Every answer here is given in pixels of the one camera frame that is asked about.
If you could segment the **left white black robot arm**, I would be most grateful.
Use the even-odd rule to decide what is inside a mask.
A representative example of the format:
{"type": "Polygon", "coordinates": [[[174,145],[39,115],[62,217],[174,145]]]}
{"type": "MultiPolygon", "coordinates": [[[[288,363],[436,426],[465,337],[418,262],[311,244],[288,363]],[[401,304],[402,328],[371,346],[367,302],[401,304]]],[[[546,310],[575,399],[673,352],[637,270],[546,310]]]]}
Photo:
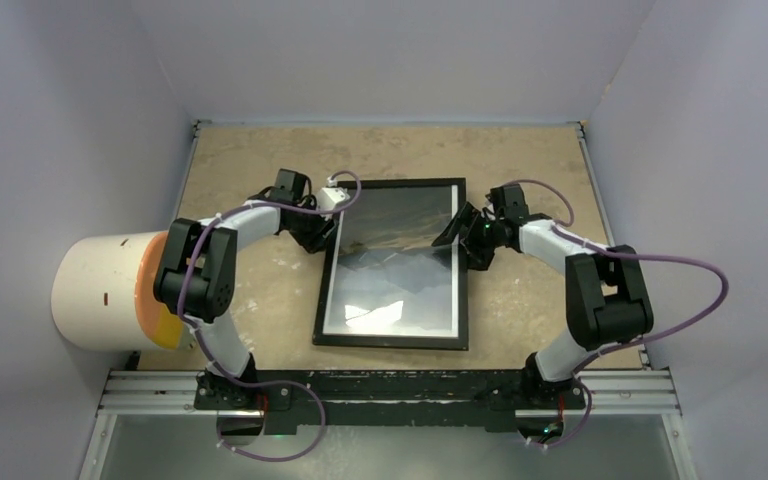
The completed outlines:
{"type": "Polygon", "coordinates": [[[219,395],[232,408],[252,405],[263,385],[230,313],[239,252],[286,232],[306,252],[318,253],[354,200],[333,177],[315,190],[307,175],[282,169],[273,185],[242,205],[202,220],[178,218],[170,225],[154,298],[186,326],[207,360],[207,373],[222,378],[219,395]]]}

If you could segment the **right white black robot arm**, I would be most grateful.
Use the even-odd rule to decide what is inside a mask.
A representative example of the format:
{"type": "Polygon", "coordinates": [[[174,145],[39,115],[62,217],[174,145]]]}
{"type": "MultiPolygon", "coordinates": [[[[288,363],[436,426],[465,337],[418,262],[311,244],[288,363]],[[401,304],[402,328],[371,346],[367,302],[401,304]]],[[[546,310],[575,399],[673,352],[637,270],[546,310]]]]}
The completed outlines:
{"type": "Polygon", "coordinates": [[[482,209],[465,203],[433,244],[458,245],[470,270],[488,270],[496,250],[505,247],[563,275],[566,327],[522,370],[524,399],[544,407],[600,348],[627,345],[650,332],[654,315],[633,248],[573,236],[567,223],[533,212],[522,185],[515,180],[492,188],[482,209]]]}

